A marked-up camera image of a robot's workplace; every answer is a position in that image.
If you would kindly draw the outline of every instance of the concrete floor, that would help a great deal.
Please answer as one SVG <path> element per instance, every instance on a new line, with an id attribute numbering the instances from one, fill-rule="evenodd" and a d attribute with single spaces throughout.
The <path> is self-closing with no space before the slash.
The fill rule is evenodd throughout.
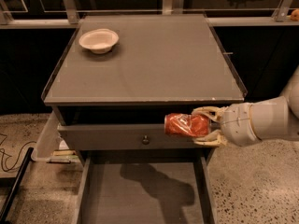
<path id="1" fill-rule="evenodd" d="M 15 162 L 23 144 L 37 140 L 48 117 L 48 114 L 0 117 L 0 143 L 5 138 L 3 134 L 7 136 L 0 148 L 12 155 L 7 160 L 8 167 Z M 26 149 L 21 153 L 20 163 Z M 299 223 L 298 166 L 299 143 L 275 140 L 251 147 L 230 144 L 217 148 L 208 171 L 219 223 Z M 187 173 L 183 170 L 180 173 L 183 175 L 170 172 L 173 178 L 189 182 Z M 15 174 L 0 170 L 0 177 Z M 22 224 L 71 223 L 81 174 L 79 163 L 31 162 L 7 220 Z M 5 192 L 0 190 L 0 204 L 4 199 Z M 180 223 L 197 222 L 188 219 Z"/>

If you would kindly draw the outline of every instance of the gray tabletop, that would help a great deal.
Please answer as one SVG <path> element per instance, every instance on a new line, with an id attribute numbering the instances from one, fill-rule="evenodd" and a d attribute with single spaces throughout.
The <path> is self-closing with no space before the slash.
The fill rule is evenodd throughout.
<path id="1" fill-rule="evenodd" d="M 96 55 L 79 38 L 108 28 L 120 40 Z M 243 101 L 202 15 L 87 17 L 45 97 L 46 105 Z"/>

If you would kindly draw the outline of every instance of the floor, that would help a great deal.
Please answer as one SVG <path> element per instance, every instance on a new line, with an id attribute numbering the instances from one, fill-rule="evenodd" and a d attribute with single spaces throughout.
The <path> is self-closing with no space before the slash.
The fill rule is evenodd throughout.
<path id="1" fill-rule="evenodd" d="M 0 117 L 0 148 L 4 148 L 5 152 L 12 156 L 7 159 L 7 168 L 14 165 L 24 144 L 37 141 L 48 118 L 49 114 Z M 34 143 L 30 143 L 23 149 L 15 167 L 21 163 L 26 149 L 34 146 Z M 217 148 L 208 165 L 208 171 L 219 223 L 299 223 L 298 166 L 299 143 L 295 142 L 275 140 L 250 147 L 229 144 Z M 176 171 L 169 167 L 154 166 L 159 174 L 171 177 L 172 183 L 178 183 L 178 187 L 189 187 L 188 183 L 192 182 L 190 172 L 184 171 L 188 167 L 182 165 Z M 13 224 L 72 223 L 82 170 L 78 162 L 72 164 L 31 162 L 7 220 Z M 0 177 L 15 174 L 16 172 L 4 172 L 0 169 Z M 139 191 L 147 191 L 146 186 L 141 185 L 138 188 Z M 5 198 L 6 191 L 0 189 L 1 206 Z M 191 208 L 196 205 L 196 202 L 190 200 L 186 203 Z M 169 209 L 176 206 L 162 203 L 161 207 Z M 183 206 L 179 211 L 185 213 L 186 218 L 178 223 L 198 223 L 186 208 Z M 106 223 L 120 222 L 110 220 Z"/>

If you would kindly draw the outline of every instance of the closed drawer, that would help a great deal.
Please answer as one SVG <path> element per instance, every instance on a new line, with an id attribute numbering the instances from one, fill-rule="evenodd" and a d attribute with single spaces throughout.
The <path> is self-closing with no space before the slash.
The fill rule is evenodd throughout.
<path id="1" fill-rule="evenodd" d="M 58 131 L 76 150 L 197 147 L 191 138 L 164 134 L 163 124 L 59 125 Z"/>

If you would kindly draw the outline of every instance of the bowl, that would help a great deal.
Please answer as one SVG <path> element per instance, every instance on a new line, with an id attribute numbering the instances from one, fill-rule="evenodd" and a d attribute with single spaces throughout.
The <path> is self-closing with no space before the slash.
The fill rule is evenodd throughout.
<path id="1" fill-rule="evenodd" d="M 118 41 L 119 36 L 115 32 L 109 29 L 97 29 L 83 34 L 78 42 L 94 54 L 104 54 L 109 52 Z"/>

